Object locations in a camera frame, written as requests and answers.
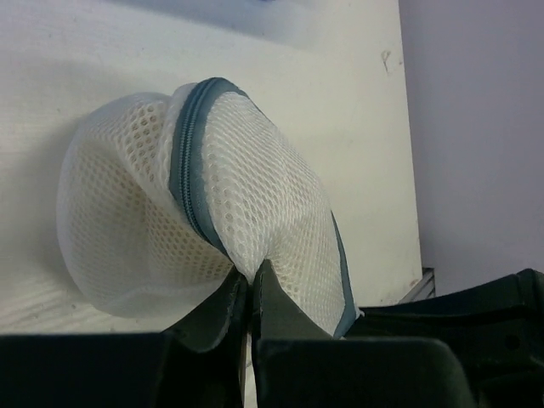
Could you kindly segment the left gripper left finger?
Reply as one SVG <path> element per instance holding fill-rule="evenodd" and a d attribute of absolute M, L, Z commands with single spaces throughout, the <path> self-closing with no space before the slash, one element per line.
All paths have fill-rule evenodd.
<path fill-rule="evenodd" d="M 232 269 L 215 292 L 163 332 L 191 353 L 211 353 L 222 345 L 239 353 L 246 342 L 248 288 L 246 277 Z"/>

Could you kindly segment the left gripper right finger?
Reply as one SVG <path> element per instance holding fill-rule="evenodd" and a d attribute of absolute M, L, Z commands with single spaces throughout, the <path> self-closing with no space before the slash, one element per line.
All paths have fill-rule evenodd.
<path fill-rule="evenodd" d="M 252 340 L 332 340 L 284 292 L 269 260 L 253 282 Z"/>

